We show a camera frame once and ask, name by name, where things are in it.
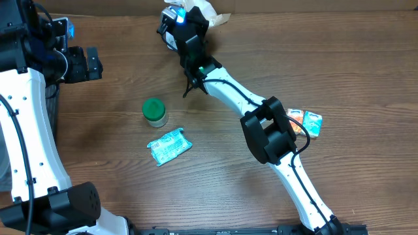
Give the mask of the green lid jar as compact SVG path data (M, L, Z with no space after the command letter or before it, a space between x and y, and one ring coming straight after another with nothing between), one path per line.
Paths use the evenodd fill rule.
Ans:
M147 99L142 105L142 113L146 121L155 128L164 126L168 121L165 105L158 98Z

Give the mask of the orange snack pack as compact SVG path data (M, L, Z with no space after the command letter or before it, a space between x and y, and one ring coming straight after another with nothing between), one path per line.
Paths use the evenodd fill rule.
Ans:
M297 123L302 124L304 119L304 112L299 109L288 108L287 115L293 118ZM304 134L302 128L295 122L290 121L295 134Z

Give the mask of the teal snack packet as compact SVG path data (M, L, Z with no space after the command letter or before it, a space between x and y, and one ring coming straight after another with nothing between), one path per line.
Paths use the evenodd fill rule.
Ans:
M184 136L184 129L177 128L164 134L161 138L151 141L146 147L151 150L151 155L157 162L157 166L162 166L192 146L193 144Z

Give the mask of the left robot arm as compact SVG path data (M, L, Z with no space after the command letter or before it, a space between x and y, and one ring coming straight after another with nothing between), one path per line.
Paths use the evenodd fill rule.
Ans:
M67 18L33 1L1 2L1 128L12 170L13 203L1 222L26 234L135 234L101 206L91 182L73 185L57 152L46 90L98 80L94 47L69 46Z

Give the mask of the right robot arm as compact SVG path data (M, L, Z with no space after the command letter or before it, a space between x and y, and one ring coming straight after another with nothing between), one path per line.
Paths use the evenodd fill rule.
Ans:
M343 234L341 222L324 204L302 166L300 154L309 145L297 147L292 128L295 119L286 114L277 98L263 98L239 84L207 52L208 28L199 7L185 10L171 5L161 13L157 32L180 56L186 90L201 89L239 115L251 154L275 171L296 206L302 224L295 234Z

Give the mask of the teal tissue pack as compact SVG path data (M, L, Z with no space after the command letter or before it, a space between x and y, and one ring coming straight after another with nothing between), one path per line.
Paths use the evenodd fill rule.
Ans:
M319 136L322 122L323 117L321 115L305 111L302 124L311 138L317 138Z

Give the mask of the beige brown snack pouch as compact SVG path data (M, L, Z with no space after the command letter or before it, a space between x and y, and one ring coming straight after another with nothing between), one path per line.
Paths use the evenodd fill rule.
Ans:
M164 0L164 2L170 5L183 7L188 12L193 7L199 7L202 15L209 21L209 28L227 23L231 17L231 14L218 14L212 4L207 0Z

